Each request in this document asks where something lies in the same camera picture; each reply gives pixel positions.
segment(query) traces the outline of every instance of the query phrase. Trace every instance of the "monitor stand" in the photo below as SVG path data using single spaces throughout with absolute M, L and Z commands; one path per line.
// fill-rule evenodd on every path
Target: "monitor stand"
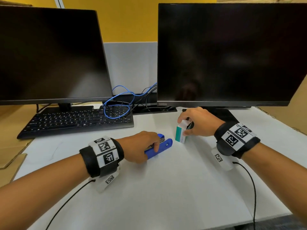
M 203 109 L 208 110 L 211 114 L 215 115 L 219 119 L 229 122 L 233 121 L 239 123 L 239 121 L 233 116 L 233 114 L 223 107 L 215 107 L 215 106 L 202 106 Z
M 84 111 L 92 110 L 94 106 L 71 106 L 70 103 L 58 103 L 57 107 L 47 107 L 41 113 L 42 114 L 53 114 L 60 112 L 73 112 L 73 111 Z

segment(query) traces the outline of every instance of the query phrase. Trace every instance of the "forearm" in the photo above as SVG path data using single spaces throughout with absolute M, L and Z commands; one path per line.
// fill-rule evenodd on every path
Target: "forearm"
M 307 224 L 307 169 L 261 143 L 244 153 L 242 159 Z
M 0 230 L 27 229 L 89 177 L 80 154 L 36 170 L 0 188 Z

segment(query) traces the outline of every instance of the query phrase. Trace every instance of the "hand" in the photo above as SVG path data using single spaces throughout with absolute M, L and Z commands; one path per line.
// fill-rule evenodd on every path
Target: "hand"
M 197 108 L 188 108 L 185 112 L 182 112 L 179 116 L 177 122 L 181 123 L 182 120 L 185 120 L 189 117 L 190 122 L 194 122 L 194 127 L 189 130 L 185 130 L 183 135 L 201 135 L 201 136 L 211 136 L 214 135 L 215 131 L 219 128 L 220 125 L 225 123 L 223 120 L 220 120 L 218 117 L 211 114 L 209 111 L 197 107 Z
M 157 152 L 160 145 L 160 138 L 155 132 L 142 131 L 138 134 L 117 139 L 124 150 L 125 159 L 130 162 L 143 163 L 147 161 L 144 153 L 154 143 L 154 151 Z

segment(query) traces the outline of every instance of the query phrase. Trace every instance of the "blue stapler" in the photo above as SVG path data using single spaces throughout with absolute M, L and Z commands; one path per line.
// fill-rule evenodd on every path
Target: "blue stapler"
M 148 159 L 154 157 L 155 155 L 159 154 L 160 152 L 163 152 L 164 150 L 167 150 L 168 148 L 170 148 L 173 145 L 173 140 L 172 139 L 167 139 L 165 140 L 164 135 L 162 134 L 158 134 L 158 136 L 160 137 L 160 146 L 159 146 L 159 150 L 158 152 L 155 152 L 153 149 L 153 144 L 151 146 L 149 146 L 146 150 L 145 150 L 145 154 L 148 156 Z

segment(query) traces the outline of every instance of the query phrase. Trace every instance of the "monitor screen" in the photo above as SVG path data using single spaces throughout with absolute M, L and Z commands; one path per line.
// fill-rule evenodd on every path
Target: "monitor screen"
M 306 23 L 307 4 L 159 4 L 158 104 L 287 105 Z
M 96 11 L 0 6 L 0 104 L 112 96 Z

